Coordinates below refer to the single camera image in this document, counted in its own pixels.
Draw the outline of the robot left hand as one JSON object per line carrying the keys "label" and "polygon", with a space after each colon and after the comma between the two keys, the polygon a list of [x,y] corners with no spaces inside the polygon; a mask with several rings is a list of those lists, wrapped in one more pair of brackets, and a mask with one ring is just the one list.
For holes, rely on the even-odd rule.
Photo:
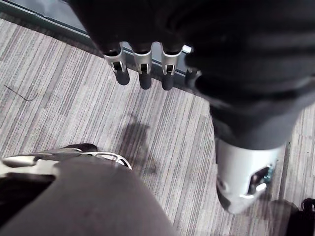
{"label": "robot left hand", "polygon": [[142,59],[163,46],[165,68],[184,45],[187,86],[209,102],[217,193],[238,214],[272,178],[301,111],[315,101],[312,0],[71,0],[91,40],[120,70],[121,42]]}

